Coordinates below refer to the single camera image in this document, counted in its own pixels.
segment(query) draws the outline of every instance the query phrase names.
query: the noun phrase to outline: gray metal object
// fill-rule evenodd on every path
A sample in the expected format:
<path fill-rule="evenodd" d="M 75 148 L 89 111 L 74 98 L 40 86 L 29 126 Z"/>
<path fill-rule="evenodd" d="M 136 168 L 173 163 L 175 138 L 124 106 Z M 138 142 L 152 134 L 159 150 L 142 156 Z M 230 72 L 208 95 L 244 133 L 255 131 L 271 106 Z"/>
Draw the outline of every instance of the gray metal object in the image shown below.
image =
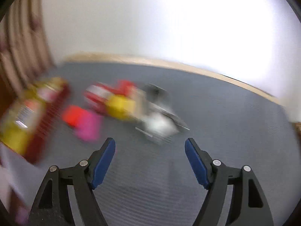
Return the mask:
<path fill-rule="evenodd" d="M 144 133 L 155 143 L 170 143 L 171 136 L 181 130 L 189 130 L 186 123 L 173 114 L 166 90 L 153 84 L 145 86 L 147 99 L 146 115 L 136 130 Z"/>
<path fill-rule="evenodd" d="M 215 166 L 220 166 L 222 163 L 221 163 L 221 161 L 220 160 L 214 160 L 213 161 L 213 164 L 215 165 Z"/>
<path fill-rule="evenodd" d="M 88 161 L 86 160 L 82 160 L 80 163 L 79 163 L 82 167 L 88 165 Z"/>
<path fill-rule="evenodd" d="M 244 166 L 243 169 L 244 169 L 246 172 L 251 171 L 251 167 L 249 167 L 249 166 Z"/>
<path fill-rule="evenodd" d="M 54 172 L 56 169 L 57 169 L 56 166 L 51 166 L 51 167 L 49 168 L 49 171 Z"/>

